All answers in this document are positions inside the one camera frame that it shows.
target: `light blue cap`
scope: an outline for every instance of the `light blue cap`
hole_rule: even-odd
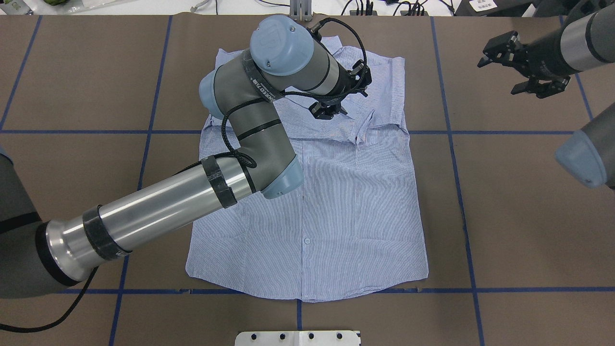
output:
[[[574,131],[555,151],[555,159],[583,185],[595,188],[606,183],[606,169],[598,150],[587,134]]]
[[[261,193],[267,199],[285,195],[303,184],[303,168],[295,155],[293,161]]]
[[[9,154],[7,154],[6,151],[4,151],[4,149],[2,148],[2,145],[0,145],[0,156],[4,156],[5,158],[9,159],[10,162],[13,162],[13,160],[10,159]]]
[[[289,76],[309,63],[314,54],[314,40],[292,19],[272,15],[252,33],[250,53],[261,70],[274,76]]]
[[[199,96],[200,101],[203,103],[203,106],[209,110],[209,113],[211,113],[212,116],[222,120],[224,115],[220,111],[220,108],[218,108],[218,104],[216,103],[216,95],[213,93],[213,80],[216,78],[216,72],[218,69],[219,67],[216,67],[215,70],[211,71],[207,76],[205,76],[205,78],[201,79],[199,84]]]

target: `brown tabletop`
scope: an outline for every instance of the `brown tabletop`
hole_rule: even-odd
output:
[[[208,114],[198,83],[263,18],[1,16],[0,145],[41,217],[75,217],[194,162]],[[554,151],[615,101],[615,66],[544,100],[513,96],[517,72],[477,69],[485,43],[510,30],[529,42],[558,18],[344,21],[366,49],[406,59],[428,279],[339,302],[257,299],[186,275],[188,226],[102,266],[59,327],[0,332],[0,344],[232,345],[240,331],[296,329],[360,330],[365,346],[612,344],[615,195],[576,182]],[[356,45],[335,24],[323,34]],[[0,300],[0,323],[49,323],[79,288]]]

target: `green object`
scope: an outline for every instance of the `green object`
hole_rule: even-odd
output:
[[[56,6],[68,2],[68,0],[45,0],[45,2],[50,4],[51,6]]]

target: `blue striped shirt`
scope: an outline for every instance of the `blue striped shirt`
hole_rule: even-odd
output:
[[[337,37],[323,43],[347,69],[361,58]],[[216,65],[239,53],[220,50]],[[369,96],[347,97],[347,116],[316,120],[307,109],[314,101],[304,97],[275,102],[303,167],[303,185],[272,200],[257,193],[195,221],[188,275],[257,297],[305,302],[427,277],[403,112],[404,59],[369,52],[368,62]],[[209,117],[200,157],[222,151],[220,121]]]

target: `white bracket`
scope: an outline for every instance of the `white bracket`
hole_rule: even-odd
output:
[[[359,331],[241,332],[235,346],[361,346]]]
[[[299,22],[311,22],[312,0],[290,0],[290,18]]]

